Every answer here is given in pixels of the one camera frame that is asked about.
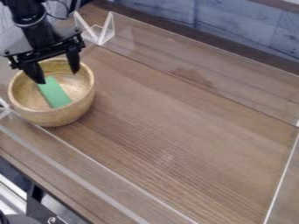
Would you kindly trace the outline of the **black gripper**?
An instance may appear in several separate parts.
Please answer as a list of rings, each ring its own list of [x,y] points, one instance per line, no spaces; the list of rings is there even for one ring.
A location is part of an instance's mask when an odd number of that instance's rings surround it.
[[[79,27],[54,28],[53,41],[49,42],[46,38],[36,35],[34,37],[44,45],[34,47],[29,44],[22,32],[12,29],[2,36],[2,56],[8,59],[10,68],[21,69],[37,84],[44,84],[42,69],[37,62],[65,54],[69,69],[75,74],[80,70],[80,51],[85,47],[80,34]]]

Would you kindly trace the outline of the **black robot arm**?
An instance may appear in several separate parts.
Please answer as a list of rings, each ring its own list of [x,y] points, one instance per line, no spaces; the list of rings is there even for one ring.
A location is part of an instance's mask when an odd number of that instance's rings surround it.
[[[8,59],[10,68],[24,71],[37,84],[45,83],[40,61],[65,54],[75,74],[80,70],[80,51],[85,47],[81,29],[53,25],[44,3],[45,0],[0,0],[20,33],[18,38],[8,35],[0,40],[0,55]]]

